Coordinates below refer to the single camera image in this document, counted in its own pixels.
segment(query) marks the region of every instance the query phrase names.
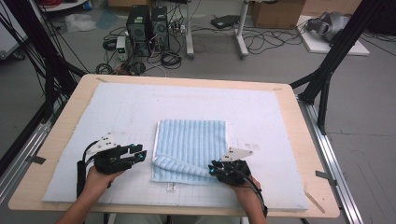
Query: human hand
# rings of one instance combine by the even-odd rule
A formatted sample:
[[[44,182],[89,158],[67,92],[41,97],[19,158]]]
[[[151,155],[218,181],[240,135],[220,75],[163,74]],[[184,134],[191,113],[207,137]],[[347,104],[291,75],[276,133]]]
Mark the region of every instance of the human hand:
[[[252,175],[249,177],[250,180],[256,185],[257,189],[261,190],[262,185]],[[262,211],[262,202],[259,199],[258,194],[246,181],[241,186],[230,186],[236,194],[236,198],[247,214],[250,224],[266,224],[264,212]]]
[[[99,173],[95,166],[91,167],[88,172],[82,194],[93,197],[96,200],[99,199],[102,194],[105,193],[108,184],[112,183],[116,177],[122,173],[123,171],[111,175],[105,175]]]

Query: computer tower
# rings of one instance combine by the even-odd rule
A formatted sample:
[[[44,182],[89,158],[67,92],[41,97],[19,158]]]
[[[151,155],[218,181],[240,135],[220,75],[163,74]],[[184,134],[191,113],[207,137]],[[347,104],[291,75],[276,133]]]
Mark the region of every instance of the computer tower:
[[[149,41],[153,37],[149,6],[134,5],[129,12],[126,22],[132,51],[140,57],[150,56],[151,45]]]
[[[168,18],[166,7],[154,7],[151,10],[151,22],[153,27],[153,35],[155,36],[156,50],[169,50],[169,32]]]

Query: white mat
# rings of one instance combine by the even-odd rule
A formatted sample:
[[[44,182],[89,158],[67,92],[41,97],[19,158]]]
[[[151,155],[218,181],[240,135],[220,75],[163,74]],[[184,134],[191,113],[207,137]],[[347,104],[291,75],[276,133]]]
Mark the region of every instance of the white mat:
[[[310,16],[300,16],[300,19],[297,21],[297,25],[308,21],[314,17]],[[296,28],[299,32],[302,29],[302,25]],[[302,37],[308,52],[310,53],[328,53],[330,51],[329,43],[326,42],[320,35],[317,35],[315,31],[305,31],[303,28]],[[350,49],[348,55],[359,55],[359,56],[368,56],[370,54],[369,50],[363,46],[363,44],[358,40],[355,45]]]
[[[276,96],[271,91],[186,88],[102,83],[70,139],[43,198],[76,199],[76,162],[91,142],[113,132],[118,144],[142,144],[148,157],[118,177],[101,203],[238,207],[223,184],[190,186],[150,181],[152,150],[161,119],[219,119],[228,127],[228,145],[253,150],[246,161],[261,181],[270,209],[307,209]]]

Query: table leg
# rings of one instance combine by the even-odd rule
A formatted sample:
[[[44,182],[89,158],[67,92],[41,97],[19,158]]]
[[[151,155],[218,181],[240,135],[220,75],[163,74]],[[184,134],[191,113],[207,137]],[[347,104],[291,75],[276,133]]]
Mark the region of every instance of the table leg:
[[[238,29],[235,29],[236,40],[238,42],[239,48],[241,49],[241,58],[248,56],[248,49],[245,44],[244,37],[242,37],[242,32],[244,30],[245,18],[247,17],[247,13],[248,13],[248,0],[244,0],[244,3],[242,5],[241,19],[239,20],[239,27]]]
[[[191,20],[192,16],[190,15],[190,6],[191,0],[187,1],[187,24],[186,24],[186,48],[187,48],[187,57],[189,59],[194,58],[194,47],[192,45],[192,33],[191,33]]]

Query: black cable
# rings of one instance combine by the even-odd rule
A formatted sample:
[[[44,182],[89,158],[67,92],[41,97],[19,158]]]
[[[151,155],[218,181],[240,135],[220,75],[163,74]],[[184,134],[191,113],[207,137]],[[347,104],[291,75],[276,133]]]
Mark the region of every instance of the black cable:
[[[47,18],[47,16],[46,16],[46,14],[48,13],[47,12],[47,9],[44,7],[44,12],[42,11],[42,10],[39,10],[39,12],[40,12],[40,14],[41,14],[41,16],[43,17],[43,18]],[[90,73],[90,71],[88,70],[88,68],[87,67],[85,67],[85,65],[84,65],[84,63],[81,61],[81,59],[77,56],[77,54],[73,51],[73,49],[70,47],[70,45],[67,43],[67,41],[64,39],[64,36],[59,32],[59,30],[58,29],[56,29],[56,27],[53,25],[53,23],[52,23],[52,21],[50,20],[50,19],[47,19],[47,21],[49,22],[49,25],[50,25],[50,27],[52,28],[52,31],[53,31],[53,33],[57,33],[58,34],[58,36],[60,36],[61,37],[61,39],[62,39],[62,41],[66,44],[66,46],[70,49],[70,51],[72,51],[72,53],[73,53],[73,55],[76,57],[76,59],[78,60],[78,62],[81,64],[81,66],[85,69],[85,72],[86,73]],[[55,42],[56,43],[58,43],[57,44],[57,46],[58,46],[58,50],[61,52],[61,54],[62,54],[62,57],[64,58],[64,60],[65,60],[65,57],[64,57],[64,54],[63,54],[63,51],[62,51],[62,47],[61,47],[61,44],[60,44],[60,41],[59,41],[59,39],[57,38],[57,35],[56,36],[52,36],[52,38],[55,40]]]
[[[268,208],[265,206],[264,198],[262,197],[262,190],[259,189],[256,184],[254,184],[253,180],[250,179],[249,176],[245,175],[244,173],[240,172],[237,169],[233,169],[236,173],[244,177],[245,181],[249,183],[253,191],[256,193],[257,197],[259,198],[260,204],[262,205],[262,211],[264,212],[264,216],[267,217]]]
[[[305,218],[301,218],[301,221],[302,221],[304,224],[309,224],[309,222],[308,222]]]
[[[173,7],[173,8],[169,11],[169,13],[173,11],[173,14],[172,14],[172,16],[171,16],[171,19],[169,19],[169,21],[173,21],[173,18],[174,18],[175,14],[176,14],[176,10],[177,10],[177,3],[175,3],[175,7]]]
[[[95,157],[95,155],[93,155],[93,156],[90,156],[89,158],[88,158],[88,160],[85,162],[85,167],[87,167],[91,162],[93,162],[93,158]]]
[[[172,33],[172,34],[169,33],[169,35],[172,36],[172,37],[176,40],[176,42],[177,42],[177,44],[178,44],[178,49],[177,49],[176,51],[174,51],[174,53],[175,53],[175,54],[179,54],[180,51],[181,51],[181,43],[180,43],[180,41],[178,41],[178,39],[177,39],[177,35],[175,34],[175,30],[173,30],[173,33]]]
[[[25,45],[23,37],[20,35],[20,33],[17,30],[14,29],[11,19],[9,18],[8,13],[7,13],[6,8],[3,5],[3,3],[1,4],[1,6],[7,15],[7,18],[6,18],[2,13],[0,13],[0,19],[4,20],[3,26],[15,38],[15,40],[19,43],[20,47],[23,50],[29,51],[32,54],[32,57],[34,57],[37,60],[37,62],[40,63],[41,66],[44,66],[44,63],[41,60],[39,60],[40,57],[39,57],[38,53],[36,53],[34,50],[32,50],[28,45]]]
[[[140,76],[140,74],[145,73],[146,66],[142,62],[134,62],[131,64],[131,70],[137,75]]]
[[[384,50],[385,52],[387,52],[387,53],[389,53],[389,54],[391,54],[391,55],[393,55],[393,56],[396,56],[396,54],[394,54],[394,53],[390,52],[390,51],[389,51],[389,50],[387,50],[387,49],[383,49],[383,48],[379,47],[377,44],[375,44],[375,43],[371,42],[370,40],[368,40],[368,39],[366,39],[366,38],[364,38],[364,37],[362,37],[362,36],[361,36],[361,39],[363,39],[363,40],[367,41],[368,43],[370,43],[370,44],[372,44],[372,45],[376,46],[376,47],[377,47],[377,48],[379,48],[379,49],[382,49],[382,50]]]
[[[90,147],[92,147],[93,145],[95,145],[97,142],[98,142],[98,141],[94,141],[94,142],[90,143],[90,144],[85,148],[84,153],[82,154],[82,161],[85,162],[85,157],[86,157],[86,155],[87,155],[88,149],[90,149]]]
[[[54,30],[56,30],[55,28],[54,28],[54,26],[53,26],[53,24],[52,24],[52,22],[50,22],[50,20],[49,20],[49,25],[46,23],[46,22],[44,22],[45,23],[45,25],[46,25],[46,27],[47,27],[47,29],[50,31],[50,30],[52,30],[52,31],[54,31]],[[52,36],[52,40],[53,40],[53,42],[55,43],[55,45],[56,45],[56,47],[57,47],[57,50],[61,53],[61,56],[64,58],[64,53],[63,53],[63,51],[62,51],[62,48],[61,48],[61,43],[59,42],[59,39],[57,38],[57,36]]]
[[[167,69],[178,69],[181,66],[181,57],[174,52],[164,52],[161,55],[161,65]]]
[[[60,34],[63,35],[64,33],[67,33],[67,25],[66,21],[57,21],[58,23],[55,25],[52,21],[50,20],[44,20],[44,22],[51,22],[53,27],[51,30],[48,30],[49,36],[53,37],[54,35]]]
[[[203,30],[207,30],[207,31],[213,31],[213,32],[223,32],[223,31],[230,31],[230,30],[232,30],[232,29],[234,29],[233,28],[233,26],[231,26],[230,28],[228,28],[228,29],[221,29],[221,30],[219,30],[219,29],[213,29],[213,28],[207,28],[207,27],[203,27],[203,28],[199,28],[199,29],[196,29],[196,30],[191,30],[192,32],[197,32],[197,31],[203,31]]]
[[[16,30],[13,29],[12,24],[6,23],[4,21],[4,16],[0,13],[0,23],[3,24],[3,26],[8,30],[8,32],[15,38],[15,40],[17,41],[17,43],[20,45],[20,47],[25,51],[26,56],[29,58],[29,60],[31,61],[34,69],[35,69],[35,74],[37,75],[37,80],[38,83],[40,85],[41,90],[43,91],[43,93],[45,93],[43,84],[41,83],[41,79],[39,78],[39,76],[45,78],[45,75],[43,74],[43,72],[41,71],[41,69],[38,67],[38,65],[35,62],[40,62],[38,59],[38,55],[31,55],[32,51],[31,49],[27,49],[27,46],[22,42],[23,40],[21,39],[21,36],[18,34],[18,32]]]
[[[198,7],[201,5],[201,1],[202,1],[202,0],[199,0],[198,5],[197,5],[197,7],[195,8],[194,12],[192,12],[191,17],[190,17],[190,18],[187,18],[188,20],[186,21],[186,24],[187,24],[190,20],[192,20],[192,17],[194,16],[194,14],[195,14],[195,12],[197,11]]]
[[[154,68],[157,68],[158,69],[158,66],[160,66],[160,64],[159,65],[154,65],[154,66],[152,66],[152,67],[150,67],[150,68],[148,68],[148,69],[146,69],[146,71],[145,71],[145,73],[147,72],[147,71],[149,71],[149,70],[151,70],[151,69],[154,69]]]
[[[111,74],[113,73],[113,68],[107,63],[99,63],[96,66],[95,74],[103,74],[103,72],[105,72],[105,74]]]
[[[389,37],[389,35],[379,35],[371,32],[365,32],[363,35],[368,38],[375,38],[385,42],[396,42],[396,36]]]
[[[180,24],[183,24],[184,22],[184,16],[183,13],[181,13],[181,8],[180,8],[181,4],[178,5],[178,13],[180,14],[180,18],[181,18],[181,22]]]
[[[125,32],[127,29],[126,29],[126,27],[125,26],[121,26],[121,27],[119,27],[119,28],[116,28],[116,29],[114,29],[114,30],[112,30],[112,31],[110,31],[109,33],[108,33],[108,35],[106,35],[105,37],[103,37],[103,40],[109,40],[109,39],[117,39],[117,37],[118,36],[121,36],[121,34],[123,33],[123,32]]]
[[[117,39],[109,39],[103,42],[103,48],[108,51],[114,51],[117,49]]]
[[[254,34],[243,34],[244,40],[247,41],[247,50],[251,54],[261,54],[268,49],[275,49],[282,47],[284,45],[300,45],[303,43],[302,34],[305,33],[305,26],[307,21],[303,21],[298,24],[296,27],[299,29],[300,26],[302,28],[299,29],[298,34],[293,34],[289,31],[264,31],[259,32],[257,30],[253,30],[255,27],[244,27],[247,28],[244,31],[249,31]],[[253,48],[252,46],[257,43],[257,40],[260,40],[261,43],[258,47]]]

